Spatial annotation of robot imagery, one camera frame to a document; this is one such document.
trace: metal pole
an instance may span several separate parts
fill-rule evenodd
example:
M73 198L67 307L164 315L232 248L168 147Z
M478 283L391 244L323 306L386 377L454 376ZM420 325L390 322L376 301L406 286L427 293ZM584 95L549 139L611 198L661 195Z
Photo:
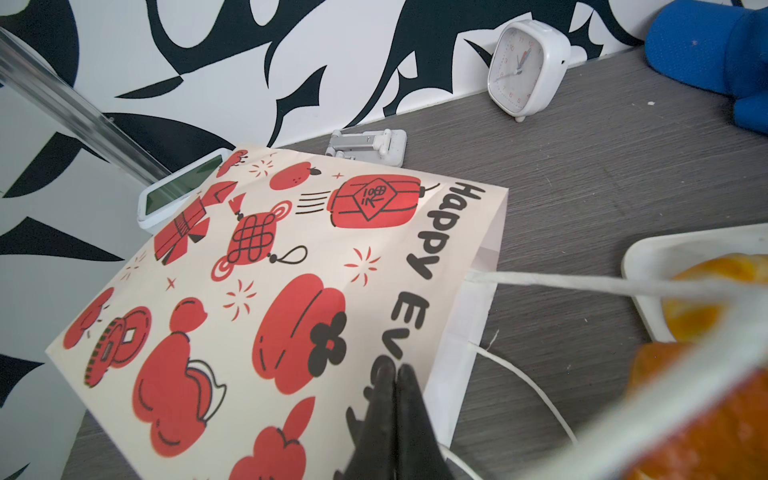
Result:
M150 185L170 175L163 164L131 140L3 28L0 28L0 81L36 104L105 160L136 177L142 184Z

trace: blue object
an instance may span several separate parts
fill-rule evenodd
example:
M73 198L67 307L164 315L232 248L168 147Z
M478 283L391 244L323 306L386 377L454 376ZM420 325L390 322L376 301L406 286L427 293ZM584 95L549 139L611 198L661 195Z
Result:
M768 134L768 8L676 0L645 40L653 69L736 98L736 125Z

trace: black and white wallpaper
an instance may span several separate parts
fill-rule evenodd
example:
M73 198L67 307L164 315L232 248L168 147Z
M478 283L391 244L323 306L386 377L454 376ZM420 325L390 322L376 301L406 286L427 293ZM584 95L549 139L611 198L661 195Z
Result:
M0 27L177 170L482 91L512 19L576 63L669 1L3 0ZM142 186L8 87L0 111L0 479L58 478L84 408L44 349L147 239Z

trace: paper bag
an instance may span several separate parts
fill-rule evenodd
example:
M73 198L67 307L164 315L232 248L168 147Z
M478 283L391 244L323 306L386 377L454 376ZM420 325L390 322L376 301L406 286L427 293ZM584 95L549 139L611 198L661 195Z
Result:
M463 279L495 269L506 197L241 148L48 355L144 478L333 478L384 363L449 442L493 295Z

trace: table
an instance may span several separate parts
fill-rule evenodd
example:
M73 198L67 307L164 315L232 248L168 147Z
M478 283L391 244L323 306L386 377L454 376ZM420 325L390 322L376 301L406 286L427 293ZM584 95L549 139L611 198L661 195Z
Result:
M520 124L481 93L349 131L404 129L403 167L509 188L500 270L619 276L642 238L768 221L768 137L735 127L729 109L651 70L640 48L572 68ZM286 147L323 154L328 138ZM631 300L542 287L500 286L484 346L497 331L491 351L529 374L577 436L619 400L650 341ZM533 390L477 358L454 453L490 480L567 442ZM86 414L62 478L136 475Z

